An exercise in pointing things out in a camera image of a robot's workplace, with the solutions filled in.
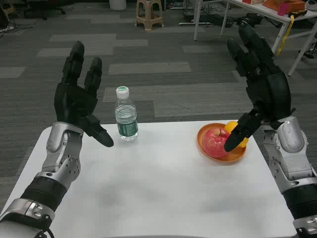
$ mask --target white bottle cap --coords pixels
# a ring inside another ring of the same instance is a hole
[[[126,99],[130,95],[129,89],[126,86],[118,87],[116,93],[119,99]]]

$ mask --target red apple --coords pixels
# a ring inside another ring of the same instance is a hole
[[[224,144],[229,133],[223,128],[213,128],[206,132],[203,138],[204,151],[213,158],[220,158],[228,154],[224,150]]]

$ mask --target green label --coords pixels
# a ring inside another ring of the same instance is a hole
[[[138,122],[135,120],[130,124],[121,124],[118,123],[119,134],[123,136],[132,136],[138,132]]]

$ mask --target robotic hand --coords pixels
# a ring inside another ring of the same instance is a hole
[[[317,175],[306,156],[307,138],[291,114],[291,96],[285,74],[273,60],[264,38],[244,23],[240,37],[248,51],[234,40],[228,49],[237,62],[237,71],[247,78],[247,93],[253,109],[244,114],[226,141],[231,151],[260,126],[269,154],[269,168],[290,209],[300,238],[317,238]]]
[[[54,100],[58,122],[53,124],[47,141],[42,171],[0,217],[1,238],[45,238],[46,231],[53,237],[49,227],[55,211],[80,173],[79,154],[84,132],[104,146],[113,146],[112,138],[92,115],[102,75],[100,58],[92,62],[85,88],[77,85],[84,50],[84,45],[76,42],[66,59]]]

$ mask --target plastic bottle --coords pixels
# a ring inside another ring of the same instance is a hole
[[[131,101],[129,89],[125,86],[116,90],[115,119],[117,121],[120,137],[127,142],[138,137],[137,110]]]

